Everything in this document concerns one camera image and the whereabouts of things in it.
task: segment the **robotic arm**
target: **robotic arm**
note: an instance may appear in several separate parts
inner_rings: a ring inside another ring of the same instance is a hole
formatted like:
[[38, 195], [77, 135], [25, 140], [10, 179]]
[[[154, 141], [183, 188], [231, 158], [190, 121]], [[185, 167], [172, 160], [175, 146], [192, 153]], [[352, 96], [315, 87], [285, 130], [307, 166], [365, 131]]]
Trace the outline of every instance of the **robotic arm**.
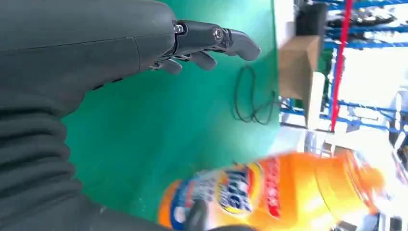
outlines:
[[177, 60], [211, 70], [217, 63], [208, 51], [260, 54], [243, 32], [177, 21], [153, 0], [3, 0], [0, 229], [166, 231], [81, 194], [59, 120], [89, 90], [144, 70], [177, 74]]
[[24, 85], [71, 111], [86, 91], [146, 69], [177, 74], [180, 60], [211, 70], [207, 51], [245, 60], [261, 52], [243, 32], [177, 21], [153, 0], [5, 0], [0, 21], [2, 86]]

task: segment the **robotic hand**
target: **robotic hand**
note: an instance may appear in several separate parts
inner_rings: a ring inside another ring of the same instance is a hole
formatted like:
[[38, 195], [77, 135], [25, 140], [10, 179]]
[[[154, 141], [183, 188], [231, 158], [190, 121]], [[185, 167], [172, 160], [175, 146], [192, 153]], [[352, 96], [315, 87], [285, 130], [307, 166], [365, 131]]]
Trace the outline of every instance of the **robotic hand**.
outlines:
[[211, 70], [208, 51], [261, 52], [243, 32], [177, 21], [154, 0], [5, 0], [0, 18], [0, 87], [57, 100], [64, 114], [87, 91], [146, 69], [177, 74], [179, 60]]
[[252, 61], [261, 53], [261, 49], [245, 33], [221, 28], [216, 24], [182, 20], [174, 26], [176, 42], [170, 54], [163, 56], [164, 61], [155, 62], [150, 70], [164, 69], [178, 74], [182, 66], [175, 60], [192, 61], [204, 70], [212, 70], [217, 62], [208, 51], [238, 55]]

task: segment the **bottle label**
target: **bottle label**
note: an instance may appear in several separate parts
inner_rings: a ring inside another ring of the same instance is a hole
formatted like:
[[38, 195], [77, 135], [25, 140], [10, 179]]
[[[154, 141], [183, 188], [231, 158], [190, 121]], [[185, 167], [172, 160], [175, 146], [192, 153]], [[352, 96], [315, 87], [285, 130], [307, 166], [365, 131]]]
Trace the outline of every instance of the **bottle label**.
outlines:
[[268, 207], [274, 218], [279, 218], [278, 182], [277, 158], [210, 171], [184, 180], [171, 203], [171, 225], [176, 230], [184, 230], [186, 216], [197, 199], [207, 202], [207, 229], [224, 225], [221, 219], [224, 216], [237, 219], [249, 216], [260, 202]]

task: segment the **screw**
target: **screw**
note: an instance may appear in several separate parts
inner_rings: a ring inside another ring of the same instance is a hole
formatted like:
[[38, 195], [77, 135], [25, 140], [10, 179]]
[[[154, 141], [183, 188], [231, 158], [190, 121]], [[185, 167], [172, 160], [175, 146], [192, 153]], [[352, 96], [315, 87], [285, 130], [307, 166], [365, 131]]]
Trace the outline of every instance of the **screw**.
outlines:
[[216, 27], [214, 29], [213, 35], [217, 40], [220, 40], [224, 37], [224, 34], [222, 33], [222, 29], [219, 27]]
[[181, 34], [184, 32], [184, 28], [182, 25], [175, 25], [174, 26], [174, 33]]

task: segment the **cardboard box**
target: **cardboard box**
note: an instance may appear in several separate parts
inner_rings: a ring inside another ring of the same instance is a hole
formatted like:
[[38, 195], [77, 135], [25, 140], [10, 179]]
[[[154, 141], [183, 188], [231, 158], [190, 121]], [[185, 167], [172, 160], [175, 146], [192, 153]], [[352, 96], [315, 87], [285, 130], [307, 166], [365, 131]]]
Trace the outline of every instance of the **cardboard box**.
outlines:
[[324, 87], [318, 68], [320, 37], [296, 36], [279, 49], [279, 92], [284, 98], [303, 101], [306, 127], [317, 129]]

